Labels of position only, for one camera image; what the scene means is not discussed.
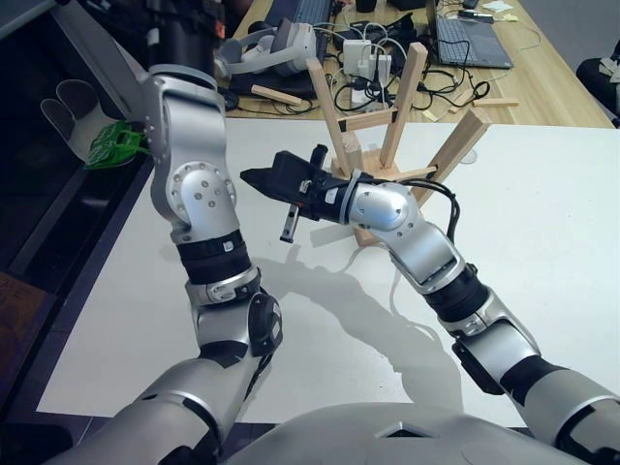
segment wooden desk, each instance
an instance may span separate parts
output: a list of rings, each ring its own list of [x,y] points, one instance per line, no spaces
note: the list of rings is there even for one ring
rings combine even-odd
[[[262,20],[266,17],[272,0],[255,0],[250,11],[243,18],[239,25],[235,37],[243,37],[247,34],[248,26],[254,21]],[[525,9],[517,0],[510,0],[509,3],[514,9],[508,13],[518,16],[519,22],[497,21],[494,29],[509,56],[514,59],[514,69],[507,76],[491,82],[491,91],[488,97],[513,97],[519,100],[519,107],[513,108],[488,108],[493,121],[503,124],[535,124],[549,126],[578,126],[578,127],[599,127],[611,128],[611,122],[601,110],[594,98],[581,85],[573,71],[564,62],[549,40],[540,31],[536,23],[530,18]],[[447,7],[446,12],[454,10],[455,7]],[[370,14],[360,14],[355,7],[346,10],[347,20],[370,19],[382,24],[389,24],[402,17],[407,12],[400,12],[386,0],[378,0],[377,9]],[[418,32],[423,31],[426,26],[425,9],[413,10],[414,24]],[[343,23],[344,17],[341,13],[336,18],[337,23]],[[529,28],[535,29],[541,34],[542,43],[540,46],[522,51],[523,48],[538,42],[536,34]],[[459,76],[456,68],[437,67],[446,69]],[[333,59],[325,61],[325,70],[335,72],[337,64]],[[491,79],[504,74],[504,70],[488,70],[470,68],[475,81]],[[450,84],[448,77],[429,75],[425,81],[429,88],[440,88]],[[463,85],[457,89],[451,97],[455,99],[463,90],[468,88]],[[428,95],[418,93],[415,99],[417,107],[423,107],[428,102]],[[245,109],[274,111],[271,102],[258,98],[241,98],[241,106]],[[450,105],[441,100],[435,99],[435,103],[430,109],[436,116],[446,113]],[[465,113],[464,110],[457,114],[446,114],[442,122],[456,122]],[[233,117],[254,117],[254,118],[300,118],[300,119],[323,119],[323,114],[319,109],[301,116],[274,116],[256,113],[253,111],[231,111],[228,116]],[[428,122],[421,111],[412,110],[410,121]]]

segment green object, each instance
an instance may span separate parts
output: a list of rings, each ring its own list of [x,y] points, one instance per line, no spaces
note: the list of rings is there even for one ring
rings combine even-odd
[[[85,170],[119,167],[132,161],[136,153],[148,153],[140,147],[144,135],[132,131],[126,121],[117,121],[103,128],[90,144]]]

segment white table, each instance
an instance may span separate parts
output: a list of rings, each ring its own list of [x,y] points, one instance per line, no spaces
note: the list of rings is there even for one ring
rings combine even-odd
[[[350,230],[301,220],[278,240],[287,207],[238,180],[281,149],[309,157],[329,141],[323,122],[230,120],[238,215],[266,288],[281,303],[285,339],[239,417],[280,422],[361,401],[439,404],[506,426],[522,424],[505,397],[482,394],[457,366],[434,313],[379,247]],[[406,127],[399,167],[425,166],[451,130]],[[359,132],[381,141],[382,128]],[[620,133],[494,126],[448,185],[462,217],[456,246],[537,337],[551,362],[620,391]],[[39,411],[113,416],[169,366],[195,357],[186,280],[169,224],[144,188],[79,316]],[[449,204],[423,209],[444,228]]]

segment black chair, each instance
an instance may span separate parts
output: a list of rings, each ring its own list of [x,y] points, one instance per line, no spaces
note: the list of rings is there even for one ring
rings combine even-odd
[[[612,60],[620,60],[620,41],[611,55]],[[620,127],[620,106],[616,85],[609,82],[609,76],[599,72],[601,58],[589,58],[577,68],[577,77],[586,89],[609,111],[616,115],[612,120],[613,125]]]

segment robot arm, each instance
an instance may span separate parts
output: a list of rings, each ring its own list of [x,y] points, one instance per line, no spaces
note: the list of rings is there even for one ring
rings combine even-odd
[[[280,152],[271,169],[241,174],[268,197],[294,205],[283,238],[292,240],[298,215],[371,231],[454,337],[454,353],[484,392],[508,395],[540,441],[590,463],[618,463],[620,397],[545,361],[477,270],[419,214],[410,187],[360,172],[350,181],[335,179],[320,168],[325,153],[317,147],[308,163]]]
[[[155,164],[151,197],[189,280],[200,354],[176,364],[92,440],[52,464],[215,463],[243,401],[282,340],[234,211],[225,114],[213,79],[219,1],[145,2],[153,66],[143,82]]]

